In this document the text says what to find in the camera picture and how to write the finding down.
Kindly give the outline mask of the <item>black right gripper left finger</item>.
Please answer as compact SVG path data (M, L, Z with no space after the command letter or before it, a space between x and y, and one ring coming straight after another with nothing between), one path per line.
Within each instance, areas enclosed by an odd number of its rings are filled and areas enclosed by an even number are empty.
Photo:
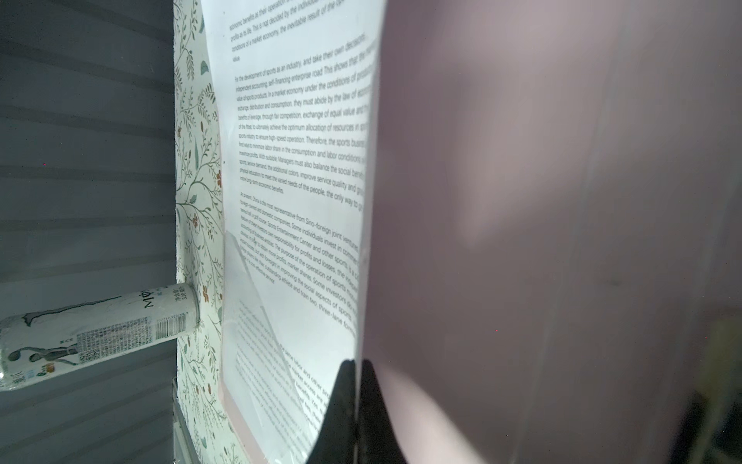
M330 402L307 464L352 464L356 448L356 363L340 364Z

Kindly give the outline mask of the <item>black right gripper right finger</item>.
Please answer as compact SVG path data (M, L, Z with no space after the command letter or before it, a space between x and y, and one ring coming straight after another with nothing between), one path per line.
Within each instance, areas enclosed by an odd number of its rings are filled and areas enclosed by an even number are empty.
M357 416L357 462L360 464L407 464L393 426L373 363L361 367L359 415Z

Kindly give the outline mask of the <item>pink file folder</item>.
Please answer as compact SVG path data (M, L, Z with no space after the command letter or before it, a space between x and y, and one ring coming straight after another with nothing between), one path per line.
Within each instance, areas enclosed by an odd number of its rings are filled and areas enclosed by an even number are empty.
M356 426L369 360L408 463L740 462L740 3L383 2Z

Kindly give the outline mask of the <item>printed white paper sheet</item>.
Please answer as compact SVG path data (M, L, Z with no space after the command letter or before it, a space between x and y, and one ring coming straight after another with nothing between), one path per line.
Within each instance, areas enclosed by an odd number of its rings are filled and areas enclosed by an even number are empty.
M359 357L383 1L208 1L222 158L222 401L254 463L303 463Z

